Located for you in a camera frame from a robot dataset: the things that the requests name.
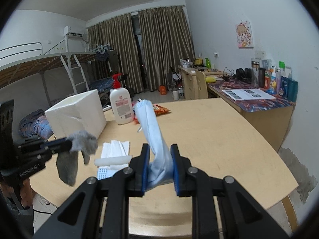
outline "human hand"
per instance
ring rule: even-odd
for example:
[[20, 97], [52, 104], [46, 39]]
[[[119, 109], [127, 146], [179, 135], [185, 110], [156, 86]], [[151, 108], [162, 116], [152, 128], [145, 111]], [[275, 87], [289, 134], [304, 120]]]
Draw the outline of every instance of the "human hand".
[[[13, 193], [13, 188], [9, 187], [5, 182], [0, 182], [0, 188], [3, 195], [10, 198], [10, 193]], [[23, 181], [23, 187], [20, 189], [21, 205], [23, 207], [32, 206], [33, 192], [30, 185], [30, 179], [27, 178]]]

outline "plaid blanket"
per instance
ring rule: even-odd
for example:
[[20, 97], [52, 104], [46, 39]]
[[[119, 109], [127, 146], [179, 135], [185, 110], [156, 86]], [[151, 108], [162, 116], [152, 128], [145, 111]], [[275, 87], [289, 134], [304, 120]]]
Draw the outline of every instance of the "plaid blanket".
[[49, 125], [47, 117], [44, 115], [44, 111], [38, 109], [20, 121], [19, 134], [23, 137], [38, 135], [43, 139], [48, 139], [53, 135], [53, 131]]
[[113, 87], [113, 82], [114, 82], [114, 80], [112, 77], [107, 77], [107, 78], [92, 82], [89, 85], [89, 88], [90, 88], [90, 90], [97, 89], [98, 93], [103, 93], [106, 90], [109, 90]]

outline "power outlet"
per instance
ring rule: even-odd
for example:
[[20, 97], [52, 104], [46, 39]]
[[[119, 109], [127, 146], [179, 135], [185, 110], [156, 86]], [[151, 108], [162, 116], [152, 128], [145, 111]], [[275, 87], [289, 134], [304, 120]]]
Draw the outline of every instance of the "power outlet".
[[255, 50], [255, 58], [256, 59], [266, 59], [267, 55], [265, 51]]

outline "curtain rod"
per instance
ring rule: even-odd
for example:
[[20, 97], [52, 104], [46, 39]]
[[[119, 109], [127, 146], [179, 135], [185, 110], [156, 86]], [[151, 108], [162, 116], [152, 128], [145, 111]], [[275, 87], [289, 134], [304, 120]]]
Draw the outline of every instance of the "curtain rod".
[[[158, 7], [152, 7], [152, 8], [146, 8], [146, 9], [142, 9], [142, 10], [137, 10], [137, 11], [132, 11], [132, 12], [128, 12], [132, 15], [132, 13], [138, 13], [139, 11], [144, 11], [144, 10], [150, 10], [150, 9], [156, 9], [156, 8], [166, 8], [166, 7], [176, 7], [176, 6], [182, 6], [182, 7], [186, 7], [185, 4], [180, 4], [180, 5], [169, 5], [169, 6], [158, 6]], [[112, 18], [115, 18], [115, 17], [118, 17], [118, 16], [123, 16], [123, 15], [126, 15], [128, 13], [124, 13], [124, 14], [120, 14], [120, 15], [117, 15], [117, 16], [114, 16]], [[104, 21], [107, 21], [109, 19], [106, 19], [106, 20], [102, 20], [101, 22], [98, 22], [98, 23], [95, 23], [93, 25], [91, 25], [90, 27], [94, 26], [94, 25], [97, 25], [97, 24], [100, 24]]]

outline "air conditioner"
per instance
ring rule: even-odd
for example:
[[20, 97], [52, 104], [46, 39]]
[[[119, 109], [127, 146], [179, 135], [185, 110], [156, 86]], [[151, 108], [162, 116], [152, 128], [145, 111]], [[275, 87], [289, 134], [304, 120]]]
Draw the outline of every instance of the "air conditioner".
[[83, 37], [83, 33], [78, 33], [78, 32], [72, 31], [72, 27], [71, 26], [66, 26], [63, 29], [63, 36], [66, 36], [66, 35]]

